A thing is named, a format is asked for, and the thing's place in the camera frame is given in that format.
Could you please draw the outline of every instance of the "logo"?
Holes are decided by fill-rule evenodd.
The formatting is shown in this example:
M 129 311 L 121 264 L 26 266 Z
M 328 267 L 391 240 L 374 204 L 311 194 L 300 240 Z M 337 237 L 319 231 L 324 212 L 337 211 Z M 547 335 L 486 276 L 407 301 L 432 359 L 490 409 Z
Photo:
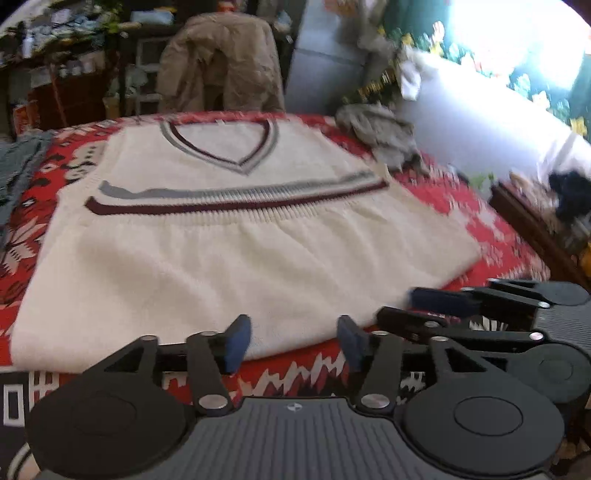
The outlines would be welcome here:
M 292 411 L 293 413 L 299 412 L 302 408 L 304 407 L 302 407 L 299 403 L 290 403 L 287 406 L 287 410 Z

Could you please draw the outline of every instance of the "wooden bed frame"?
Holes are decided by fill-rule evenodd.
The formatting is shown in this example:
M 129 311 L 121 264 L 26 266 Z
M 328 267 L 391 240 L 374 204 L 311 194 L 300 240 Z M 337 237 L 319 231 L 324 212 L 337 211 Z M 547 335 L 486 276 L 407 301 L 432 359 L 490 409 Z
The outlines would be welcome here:
M 491 187 L 489 204 L 531 245 L 551 272 L 551 279 L 577 283 L 591 292 L 591 281 L 560 248 L 545 224 L 502 182 Z

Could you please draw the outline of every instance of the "v-neck collar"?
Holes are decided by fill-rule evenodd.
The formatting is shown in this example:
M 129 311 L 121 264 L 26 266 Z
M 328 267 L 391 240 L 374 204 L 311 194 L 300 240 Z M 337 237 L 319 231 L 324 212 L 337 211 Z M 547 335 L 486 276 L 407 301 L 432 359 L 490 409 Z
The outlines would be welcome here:
M 160 123 L 160 130 L 166 140 L 168 140 L 174 147 L 178 148 L 182 152 L 212 163 L 218 167 L 225 168 L 236 173 L 241 173 L 243 175 L 248 175 L 264 160 L 265 157 L 271 153 L 275 147 L 275 144 L 277 143 L 277 137 L 279 134 L 277 123 L 274 120 L 263 120 L 252 123 L 263 126 L 263 135 L 261 141 L 251 153 L 240 158 L 239 160 L 220 157 L 197 147 L 187 138 L 183 137 L 178 131 L 177 127 L 170 122 L 163 121 Z

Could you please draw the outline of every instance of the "patterned bedsheet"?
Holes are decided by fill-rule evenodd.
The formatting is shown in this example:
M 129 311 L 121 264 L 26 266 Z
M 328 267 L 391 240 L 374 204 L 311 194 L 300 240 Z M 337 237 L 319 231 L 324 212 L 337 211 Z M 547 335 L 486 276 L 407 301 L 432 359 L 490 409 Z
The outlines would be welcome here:
M 180 113 L 167 118 L 189 123 L 270 116 L 277 115 L 207 112 Z M 371 161 L 368 151 L 343 135 L 332 119 L 323 116 L 301 118 L 308 125 L 319 128 L 342 148 Z M 145 123 L 160 119 L 158 115 L 145 116 L 140 120 L 124 118 L 59 131 L 47 158 L 12 214 L 8 244 L 0 252 L 0 480 L 33 477 L 37 470 L 26 445 L 23 428 L 28 411 L 36 401 L 71 377 L 54 372 L 16 371 L 11 366 L 9 355 L 12 324 L 35 270 L 43 235 L 57 205 L 57 192 L 96 166 L 111 134 L 126 125 L 136 125 L 138 121 Z M 466 285 L 479 286 L 490 277 L 547 278 L 547 269 L 539 257 L 484 200 L 447 170 L 436 166 L 430 159 L 427 162 L 431 168 L 430 178 L 417 178 L 413 173 L 406 173 L 397 174 L 397 180 L 423 202 L 456 219 L 482 248 L 482 259 L 449 284 L 450 290 Z M 433 248 L 437 248 L 436 239 Z M 339 395 L 346 392 L 348 369 L 336 341 L 331 340 L 246 362 L 236 375 L 225 381 L 235 401 L 245 395 Z M 404 391 L 412 394 L 423 387 L 422 373 L 409 372 L 402 383 Z M 166 375 L 163 386 L 179 399 L 189 401 L 184 374 Z

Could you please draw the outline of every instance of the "floral curtain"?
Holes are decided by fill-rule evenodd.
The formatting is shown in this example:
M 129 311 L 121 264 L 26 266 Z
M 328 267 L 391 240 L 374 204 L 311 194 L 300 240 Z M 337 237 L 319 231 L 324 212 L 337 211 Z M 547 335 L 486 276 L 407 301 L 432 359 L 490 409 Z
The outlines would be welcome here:
M 390 0 L 382 33 L 502 83 L 591 140 L 591 27 L 561 0 Z

